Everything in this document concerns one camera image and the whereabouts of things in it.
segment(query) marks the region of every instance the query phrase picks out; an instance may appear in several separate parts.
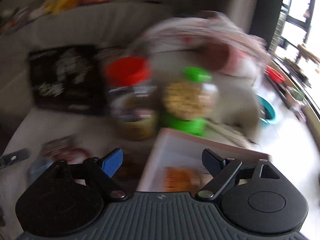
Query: screw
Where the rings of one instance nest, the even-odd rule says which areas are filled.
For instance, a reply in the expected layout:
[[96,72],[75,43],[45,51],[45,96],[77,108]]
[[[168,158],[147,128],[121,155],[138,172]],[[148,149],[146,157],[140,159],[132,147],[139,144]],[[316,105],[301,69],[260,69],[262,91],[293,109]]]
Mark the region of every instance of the screw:
[[211,192],[210,190],[200,190],[198,192],[198,196],[200,198],[212,198],[214,196],[214,193]]
[[111,192],[110,196],[112,198],[124,198],[126,196],[126,193],[122,190],[114,190]]

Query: jar with red lid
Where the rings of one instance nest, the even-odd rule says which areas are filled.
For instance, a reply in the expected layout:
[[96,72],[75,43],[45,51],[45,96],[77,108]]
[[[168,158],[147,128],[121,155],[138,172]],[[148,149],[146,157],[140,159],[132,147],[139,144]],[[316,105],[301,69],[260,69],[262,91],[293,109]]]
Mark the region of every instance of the jar with red lid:
[[149,61],[142,57],[124,57],[105,67],[110,114],[127,139],[143,140],[154,136],[157,114],[152,109]]

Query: teal bucket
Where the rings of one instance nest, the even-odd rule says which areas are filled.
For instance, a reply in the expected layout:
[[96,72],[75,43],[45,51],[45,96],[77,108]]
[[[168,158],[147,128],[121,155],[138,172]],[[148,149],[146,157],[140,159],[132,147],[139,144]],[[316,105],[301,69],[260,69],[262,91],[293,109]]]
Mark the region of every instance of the teal bucket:
[[265,118],[260,118],[260,122],[262,124],[262,127],[267,126],[268,124],[276,124],[278,122],[278,115],[273,107],[272,104],[270,104],[265,98],[262,96],[259,96],[260,103],[262,104],[264,108],[264,112],[266,114]]

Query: red bowl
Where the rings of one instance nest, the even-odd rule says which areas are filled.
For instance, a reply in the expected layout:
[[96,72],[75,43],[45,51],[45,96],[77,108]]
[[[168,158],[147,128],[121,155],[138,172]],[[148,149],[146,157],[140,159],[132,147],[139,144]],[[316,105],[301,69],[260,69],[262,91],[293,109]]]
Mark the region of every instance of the red bowl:
[[270,66],[267,66],[267,73],[269,77],[277,84],[280,84],[285,81],[284,77]]

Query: yellow object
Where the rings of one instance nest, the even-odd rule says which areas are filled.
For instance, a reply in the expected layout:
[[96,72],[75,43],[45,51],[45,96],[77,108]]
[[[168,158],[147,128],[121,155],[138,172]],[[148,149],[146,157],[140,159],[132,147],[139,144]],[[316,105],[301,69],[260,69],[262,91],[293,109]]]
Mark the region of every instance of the yellow object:
[[79,0],[58,0],[56,2],[46,2],[45,10],[47,13],[57,15],[62,11],[67,11],[77,7]]

